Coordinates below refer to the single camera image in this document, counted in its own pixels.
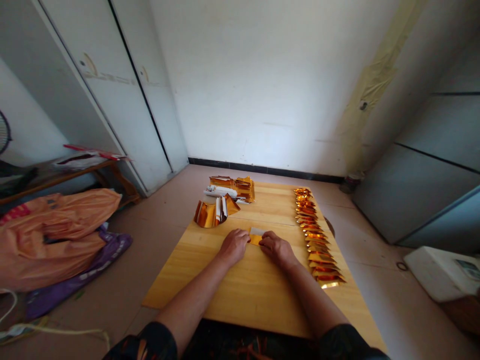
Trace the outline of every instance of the gold foil paper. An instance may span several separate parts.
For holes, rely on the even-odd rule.
[[[333,270],[340,271],[340,269],[338,268],[337,265],[335,265],[334,263],[330,263],[330,262],[310,261],[308,266],[310,268],[324,268],[324,269],[333,269]]]
[[[240,211],[240,207],[232,200],[230,195],[213,198],[215,202],[198,202],[195,221],[202,228],[214,228],[227,220],[229,215]]]
[[[329,255],[312,253],[312,252],[308,255],[308,260],[315,261],[315,262],[318,262],[318,263],[331,263],[331,264],[336,264],[337,263],[334,260],[334,258],[329,256]]]
[[[210,176],[210,185],[230,188],[237,192],[238,198],[244,198],[246,203],[255,201],[255,183],[247,177],[237,177],[236,180],[228,176]]]
[[[296,222],[300,225],[307,241],[309,267],[312,276],[322,289],[332,288],[345,283],[335,259],[330,254],[327,236],[318,224],[316,205],[312,192],[306,188],[298,188],[296,194]]]

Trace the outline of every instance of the wooden table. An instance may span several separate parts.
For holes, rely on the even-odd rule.
[[[113,176],[125,189],[126,194],[122,198],[122,201],[118,206],[119,208],[129,203],[137,204],[142,199],[135,186],[122,175],[118,167],[117,160],[107,160],[98,165],[74,172],[62,172],[55,170],[52,168],[52,163],[54,162],[55,160],[46,161],[29,166],[28,168],[38,168],[38,175],[26,186],[23,191],[0,199],[0,205],[8,204],[14,200],[21,199],[24,196],[39,192],[40,190],[51,188],[52,186],[64,183],[70,179],[78,178],[88,173],[94,174],[98,182],[104,188],[111,188],[107,178],[99,171],[102,168],[109,168]]]
[[[207,229],[192,221],[142,304],[161,309],[212,260],[225,236],[236,228],[273,230],[290,242],[295,256],[308,267],[306,242],[295,219],[296,197],[293,190],[296,188],[297,186],[256,182],[256,201],[240,204],[241,211],[229,216],[225,223]],[[328,288],[325,292],[370,346],[386,352],[377,325],[318,204],[316,208],[318,223],[325,229],[331,242],[331,254],[347,281],[346,284]],[[285,276],[255,245],[248,245],[243,260],[228,272],[213,297],[205,318],[297,337],[312,337],[303,309]]]

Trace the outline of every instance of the orange plastic bag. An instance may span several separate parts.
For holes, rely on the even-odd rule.
[[[94,231],[117,210],[120,199],[102,188],[43,196],[9,211],[0,220],[0,288],[31,291],[86,270],[105,245]]]

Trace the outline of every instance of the white cord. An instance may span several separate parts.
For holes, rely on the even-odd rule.
[[[17,306],[17,302],[19,300],[19,298],[17,297],[17,294],[15,292],[13,292],[12,290],[9,290],[9,289],[5,289],[5,288],[0,288],[0,293],[9,293],[13,296],[13,304],[11,305],[10,309],[6,312],[5,315],[3,315],[0,319],[0,324],[2,323],[3,320],[5,320],[5,318],[12,312],[13,309],[15,309],[15,307]]]
[[[9,289],[6,288],[0,288],[0,294],[1,293],[9,293],[13,296],[13,304],[11,305],[10,309],[6,312],[5,315],[3,315],[0,319],[0,323],[12,312],[12,310],[17,306],[18,302],[18,297],[17,294]],[[93,334],[93,333],[101,333],[103,337],[105,338],[106,342],[106,351],[108,352],[110,350],[110,338],[109,334],[102,329],[91,329],[91,330],[62,330],[62,329],[54,329],[51,327],[43,327],[43,326],[37,326],[33,324],[26,324],[26,323],[19,323],[15,324],[10,329],[7,331],[3,331],[2,335],[19,335],[23,332],[23,329],[32,329],[32,330],[38,330],[44,333],[50,333],[50,334],[59,334],[59,335],[84,335],[84,334]]]

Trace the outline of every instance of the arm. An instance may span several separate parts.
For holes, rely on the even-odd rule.
[[[245,230],[230,232],[213,260],[155,318],[170,330],[179,358],[228,270],[244,257],[249,241],[250,236]]]
[[[262,251],[285,273],[298,295],[316,339],[340,324],[349,324],[345,315],[300,264],[290,244],[273,231],[263,234]]]

